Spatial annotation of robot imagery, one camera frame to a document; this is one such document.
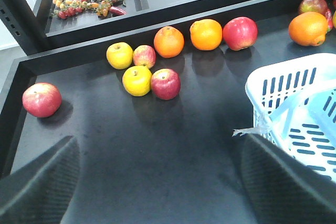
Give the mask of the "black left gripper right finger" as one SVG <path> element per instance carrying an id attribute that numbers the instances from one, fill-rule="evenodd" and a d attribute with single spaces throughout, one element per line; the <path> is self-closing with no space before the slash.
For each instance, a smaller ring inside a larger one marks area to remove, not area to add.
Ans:
<path id="1" fill-rule="evenodd" d="M 335 183 L 260 135 L 243 139 L 242 179 L 259 223 L 335 223 Z"/>

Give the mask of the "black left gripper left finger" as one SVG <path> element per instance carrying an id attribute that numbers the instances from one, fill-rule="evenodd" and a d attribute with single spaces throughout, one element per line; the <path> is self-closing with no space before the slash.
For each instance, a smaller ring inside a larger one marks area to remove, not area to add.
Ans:
<path id="1" fill-rule="evenodd" d="M 77 139 L 66 136 L 1 179 L 1 223 L 60 223 L 79 173 Z"/>

